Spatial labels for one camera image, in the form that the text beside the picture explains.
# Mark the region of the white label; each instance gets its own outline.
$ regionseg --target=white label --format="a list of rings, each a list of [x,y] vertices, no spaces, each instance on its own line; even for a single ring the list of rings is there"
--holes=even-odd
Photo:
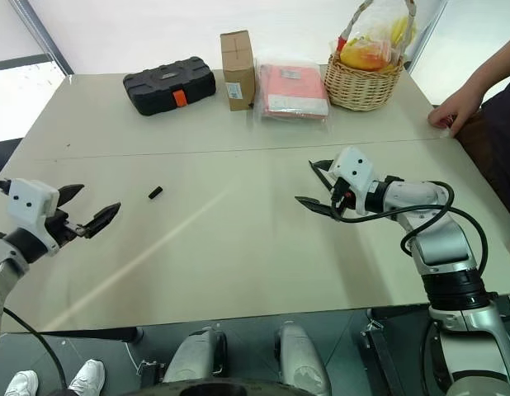
[[[300,80],[301,73],[298,70],[286,70],[285,68],[282,68],[281,69],[281,77],[293,78],[294,80]]]
[[[320,97],[287,97],[268,95],[268,110],[284,113],[328,116],[328,103]]]
[[[242,89],[239,82],[227,82],[225,87],[228,89],[229,99],[242,99]]]

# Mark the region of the person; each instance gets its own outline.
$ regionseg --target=person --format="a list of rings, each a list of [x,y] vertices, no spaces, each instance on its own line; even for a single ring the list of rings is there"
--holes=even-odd
[[[509,76],[510,41],[427,119],[437,128],[450,127],[510,212],[510,83],[479,109],[484,94]]]
[[[99,396],[105,384],[105,366],[93,359],[79,370],[66,390],[58,390],[54,396]],[[35,396],[39,379],[34,371],[20,371],[9,383],[4,396]]]

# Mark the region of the pink package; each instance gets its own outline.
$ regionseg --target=pink package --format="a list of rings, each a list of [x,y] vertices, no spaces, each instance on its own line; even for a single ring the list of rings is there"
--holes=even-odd
[[[259,89],[263,116],[328,116],[328,97],[317,67],[263,64],[259,69]]]

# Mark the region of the beige tabletop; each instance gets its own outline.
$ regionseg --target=beige tabletop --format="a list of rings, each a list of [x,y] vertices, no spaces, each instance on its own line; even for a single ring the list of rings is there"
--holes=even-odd
[[[435,139],[441,135],[427,124],[426,116],[432,107],[406,72],[383,108],[355,112],[332,107],[326,125],[259,122],[251,111],[229,111],[221,71],[215,72],[217,92],[213,97],[144,117],[127,97],[123,77],[123,74],[76,75],[65,79],[15,158],[323,147]]]
[[[342,136],[349,131],[342,125]],[[488,290],[510,293],[510,216],[455,140],[358,147],[379,174],[451,184],[455,206],[488,234]],[[33,264],[7,306],[50,331],[426,301],[412,260],[399,249],[399,225],[387,219],[339,224],[295,201],[312,196],[328,202],[307,161],[333,158],[341,149],[14,157],[3,177],[86,185],[64,207],[75,221],[113,202],[122,207],[96,238],[73,241],[58,256]],[[149,200],[156,186],[164,191]],[[6,202],[0,194],[4,232],[12,229]],[[459,222],[479,257],[475,231]],[[4,320],[4,331],[16,329]]]

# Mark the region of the black cable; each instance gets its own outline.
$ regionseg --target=black cable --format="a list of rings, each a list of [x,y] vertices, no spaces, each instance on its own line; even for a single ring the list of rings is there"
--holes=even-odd
[[[429,396],[429,388],[427,387],[426,380],[426,344],[427,338],[429,337],[429,332],[431,331],[431,327],[433,325],[433,321],[429,319],[427,326],[423,332],[422,341],[420,342],[420,351],[419,351],[419,365],[420,365],[420,384],[422,385],[422,393],[424,396]]]
[[[409,251],[409,249],[407,249],[407,242],[411,238],[416,237],[418,233],[421,233],[424,229],[431,227],[438,220],[440,220],[451,208],[451,206],[453,205],[453,200],[455,199],[455,192],[453,191],[449,184],[444,183],[442,181],[430,181],[430,182],[436,184],[437,186],[444,187],[447,190],[447,201],[444,204],[444,207],[440,209],[440,211],[434,217],[432,217],[426,223],[422,224],[420,227],[417,227],[413,231],[408,232],[400,241],[400,248],[402,249],[402,252],[404,252],[410,257],[412,256],[412,254]]]
[[[349,223],[349,224],[357,224],[357,223],[365,223],[366,221],[371,221],[371,220],[383,219],[384,217],[399,215],[400,213],[411,212],[413,210],[433,210],[433,209],[441,210],[443,207],[444,207],[444,205],[413,205],[413,206],[406,206],[404,208],[398,208],[398,209],[394,209],[394,210],[387,210],[386,212],[381,212],[381,213],[377,213],[377,214],[370,214],[368,216],[358,217],[356,219],[349,219],[349,218],[342,217],[338,213],[337,202],[333,201],[332,205],[330,206],[330,211],[331,211],[333,219],[335,219],[337,221],[341,221],[343,223]],[[486,268],[486,263],[488,261],[488,239],[486,238],[486,234],[484,233],[483,228],[481,227],[481,225],[479,224],[479,222],[477,220],[475,220],[471,215],[467,214],[463,210],[451,207],[451,208],[449,208],[449,211],[467,219],[471,223],[471,225],[473,225],[474,228],[477,230],[477,233],[479,234],[479,237],[480,237],[480,244],[482,246],[482,256],[481,256],[480,262],[479,262],[479,274],[482,275],[484,272],[484,269]]]
[[[51,357],[51,360],[54,361],[55,367],[57,368],[57,371],[59,372],[59,379],[60,379],[60,386],[63,390],[66,390],[68,388],[68,385],[66,383],[66,376],[64,375],[63,366],[60,364],[59,358],[57,355],[55,355],[55,352],[53,349],[51,349],[50,344],[29,324],[24,322],[22,319],[20,319],[15,313],[4,307],[4,313],[11,318],[13,318],[18,324],[20,324],[23,328],[25,328],[28,332],[30,332],[37,340],[40,341],[42,346],[46,349],[48,354]]]

